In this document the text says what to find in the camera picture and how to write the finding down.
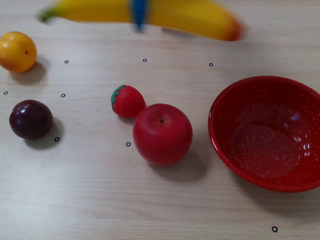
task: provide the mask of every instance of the strawberry leaves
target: strawberry leaves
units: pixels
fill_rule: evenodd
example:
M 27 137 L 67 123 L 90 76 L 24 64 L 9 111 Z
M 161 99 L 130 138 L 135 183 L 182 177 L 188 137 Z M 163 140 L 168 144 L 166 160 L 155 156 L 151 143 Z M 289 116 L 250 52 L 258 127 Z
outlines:
M 112 110 L 114 109 L 114 104 L 116 103 L 116 96 L 119 95 L 119 90 L 124 89 L 126 85 L 121 85 L 120 87 L 118 87 L 116 90 L 114 90 L 114 92 L 111 95 L 111 107 Z

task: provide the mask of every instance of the bowl rim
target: bowl rim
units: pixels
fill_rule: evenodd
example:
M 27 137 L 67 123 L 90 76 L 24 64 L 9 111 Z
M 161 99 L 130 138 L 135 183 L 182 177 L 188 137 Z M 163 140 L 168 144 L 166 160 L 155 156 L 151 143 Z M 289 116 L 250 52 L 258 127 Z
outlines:
M 248 77 L 248 78 L 244 78 L 242 80 L 236 81 L 233 84 L 229 85 L 227 88 L 225 88 L 214 100 L 210 112 L 209 112 L 209 117 L 208 117 L 208 131 L 209 131 L 209 137 L 212 143 L 212 146 L 214 148 L 214 150 L 216 151 L 217 155 L 220 157 L 220 159 L 223 161 L 223 163 L 225 165 L 227 165 L 227 167 L 229 169 L 231 169 L 234 173 L 236 173 L 239 177 L 243 178 L 244 180 L 248 181 L 249 183 L 252 183 L 258 187 L 264 188 L 264 189 L 268 189 L 268 190 L 272 190 L 272 191 L 276 191 L 276 192 L 284 192 L 284 193 L 297 193 L 297 192 L 304 192 L 307 190 L 311 190 L 314 188 L 317 188 L 320 186 L 320 180 L 317 180 L 315 182 L 309 183 L 307 185 L 303 185 L 303 186 L 298 186 L 298 187 L 281 187 L 281 186 L 275 186 L 272 184 L 268 184 L 259 180 L 254 179 L 253 177 L 245 174 L 243 171 L 241 171 L 239 168 L 237 168 L 235 165 L 233 165 L 227 158 L 227 156 L 222 152 L 222 150 L 220 149 L 218 143 L 217 143 L 217 138 L 214 132 L 214 123 L 213 123 L 213 117 L 214 114 L 216 112 L 216 109 L 218 107 L 218 105 L 220 104 L 221 100 L 224 98 L 224 96 L 226 94 L 228 94 L 231 90 L 233 90 L 235 87 L 239 87 L 242 86 L 244 84 L 248 84 L 251 82 L 259 82 L 261 80 L 265 81 L 268 80 L 267 78 L 272 78 L 272 80 L 276 80 L 276 81 L 281 81 L 283 83 L 287 83 L 287 84 L 291 84 L 291 85 L 295 85 L 298 88 L 301 88 L 307 92 L 309 92 L 310 94 L 314 95 L 320 102 L 320 94 L 318 92 L 316 92 L 315 90 L 313 90 L 311 87 L 304 85 L 301 82 L 292 80 L 290 78 L 285 78 L 285 77 L 281 77 L 281 76 L 272 76 L 272 75 L 261 75 L 261 76 L 252 76 L 252 77 Z

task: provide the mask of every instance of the orange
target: orange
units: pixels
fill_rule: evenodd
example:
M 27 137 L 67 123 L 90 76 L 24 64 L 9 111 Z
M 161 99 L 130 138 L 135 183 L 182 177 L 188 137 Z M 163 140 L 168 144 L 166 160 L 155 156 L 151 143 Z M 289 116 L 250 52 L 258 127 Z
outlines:
M 29 70 L 37 60 L 37 48 L 32 39 L 18 31 L 8 32 L 0 39 L 0 65 L 11 72 Z

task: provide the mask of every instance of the banana tip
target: banana tip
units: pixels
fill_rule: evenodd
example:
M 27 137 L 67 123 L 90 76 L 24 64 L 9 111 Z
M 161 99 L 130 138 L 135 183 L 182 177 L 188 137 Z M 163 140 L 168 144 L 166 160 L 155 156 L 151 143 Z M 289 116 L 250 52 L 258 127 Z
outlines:
M 240 23 L 239 20 L 233 19 L 233 31 L 230 34 L 228 41 L 238 41 L 241 40 L 245 33 L 245 27 Z

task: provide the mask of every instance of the circle marker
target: circle marker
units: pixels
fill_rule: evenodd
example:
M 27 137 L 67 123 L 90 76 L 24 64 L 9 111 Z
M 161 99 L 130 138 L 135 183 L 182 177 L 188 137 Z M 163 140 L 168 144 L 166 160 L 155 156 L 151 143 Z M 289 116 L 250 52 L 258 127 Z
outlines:
M 276 226 L 273 226 L 272 227 L 272 232 L 274 232 L 274 233 L 278 232 L 278 228 Z

